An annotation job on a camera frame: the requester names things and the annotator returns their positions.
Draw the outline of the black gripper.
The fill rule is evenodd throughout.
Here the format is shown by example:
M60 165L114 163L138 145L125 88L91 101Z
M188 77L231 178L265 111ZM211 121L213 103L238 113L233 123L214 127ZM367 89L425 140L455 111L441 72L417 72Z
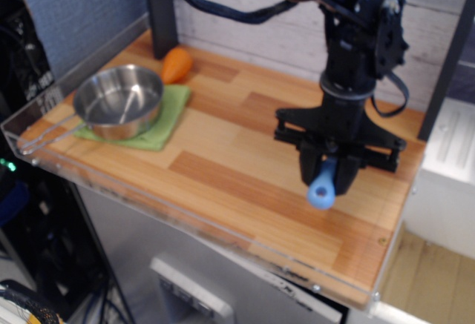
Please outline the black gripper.
M325 93L319 107L281 108L275 112L278 125L274 137L295 145L300 152L305 185L310 186L320 175L328 156L338 158L336 194L348 192L362 165L396 171L405 141L373 122L365 103L364 99L345 100Z

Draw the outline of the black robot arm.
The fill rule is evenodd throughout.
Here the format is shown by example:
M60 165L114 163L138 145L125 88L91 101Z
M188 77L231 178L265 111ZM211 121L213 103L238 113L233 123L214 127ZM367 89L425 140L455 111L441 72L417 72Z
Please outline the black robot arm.
M402 27L405 0L316 1L324 14L328 53L320 78L322 102L277 110L275 138L298 149L301 178L311 194L319 194L319 183L328 179L340 196L368 165L395 171L406 146L365 110L379 80L389 79L403 97L409 95L394 73L408 48Z

